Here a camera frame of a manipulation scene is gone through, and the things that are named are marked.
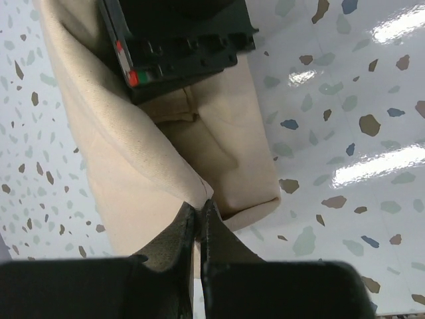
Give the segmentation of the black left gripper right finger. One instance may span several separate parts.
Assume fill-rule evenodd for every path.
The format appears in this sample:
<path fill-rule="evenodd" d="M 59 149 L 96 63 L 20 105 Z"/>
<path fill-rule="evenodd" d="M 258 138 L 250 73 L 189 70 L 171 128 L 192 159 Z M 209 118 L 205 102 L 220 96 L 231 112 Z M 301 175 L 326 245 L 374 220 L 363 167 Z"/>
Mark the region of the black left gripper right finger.
<path fill-rule="evenodd" d="M 374 318 L 358 272 L 339 261 L 266 262 L 223 223 L 201 213 L 201 281 L 207 318 Z"/>

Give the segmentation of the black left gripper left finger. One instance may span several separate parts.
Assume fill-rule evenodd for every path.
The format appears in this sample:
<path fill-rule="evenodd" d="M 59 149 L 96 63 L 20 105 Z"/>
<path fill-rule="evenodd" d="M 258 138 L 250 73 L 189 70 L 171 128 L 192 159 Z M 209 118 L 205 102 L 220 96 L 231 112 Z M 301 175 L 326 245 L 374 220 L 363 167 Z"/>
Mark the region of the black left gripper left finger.
<path fill-rule="evenodd" d="M 1 264 L 2 318 L 192 318 L 195 210 L 128 257 Z"/>

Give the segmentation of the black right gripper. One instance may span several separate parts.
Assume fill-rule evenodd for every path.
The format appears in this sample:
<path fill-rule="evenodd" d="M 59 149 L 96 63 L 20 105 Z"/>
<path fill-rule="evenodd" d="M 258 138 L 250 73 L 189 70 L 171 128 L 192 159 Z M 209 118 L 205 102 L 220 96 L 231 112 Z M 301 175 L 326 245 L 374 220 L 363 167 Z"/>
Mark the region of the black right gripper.
<path fill-rule="evenodd" d="M 198 83 L 256 48 L 245 1 L 99 1 L 133 104 Z"/>

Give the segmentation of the beige wooden board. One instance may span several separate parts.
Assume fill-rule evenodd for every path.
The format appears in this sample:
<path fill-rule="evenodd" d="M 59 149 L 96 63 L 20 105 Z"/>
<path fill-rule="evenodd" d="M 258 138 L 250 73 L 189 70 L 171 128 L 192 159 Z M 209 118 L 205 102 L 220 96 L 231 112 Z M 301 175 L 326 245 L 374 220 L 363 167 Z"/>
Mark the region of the beige wooden board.
<path fill-rule="evenodd" d="M 248 59 L 141 106 L 131 103 L 96 1 L 36 1 L 70 130 L 119 255 L 171 267 L 184 203 L 212 199 L 224 232 L 280 204 Z"/>

